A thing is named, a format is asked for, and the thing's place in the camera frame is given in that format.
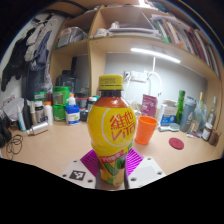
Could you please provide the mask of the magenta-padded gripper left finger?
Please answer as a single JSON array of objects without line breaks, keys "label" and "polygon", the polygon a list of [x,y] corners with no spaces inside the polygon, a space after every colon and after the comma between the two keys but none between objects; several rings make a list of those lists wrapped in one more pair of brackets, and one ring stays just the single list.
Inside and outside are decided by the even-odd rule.
[{"label": "magenta-padded gripper left finger", "polygon": [[81,159],[72,160],[62,172],[61,177],[84,188],[100,188],[100,166],[94,150]]}]

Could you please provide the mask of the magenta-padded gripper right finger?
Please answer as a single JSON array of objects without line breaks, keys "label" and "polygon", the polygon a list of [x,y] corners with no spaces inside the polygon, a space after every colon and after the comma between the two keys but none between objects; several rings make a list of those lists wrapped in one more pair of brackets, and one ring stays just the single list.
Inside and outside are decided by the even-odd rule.
[{"label": "magenta-padded gripper right finger", "polygon": [[148,185],[166,174],[152,157],[144,157],[131,148],[125,161],[124,186],[126,189]]}]

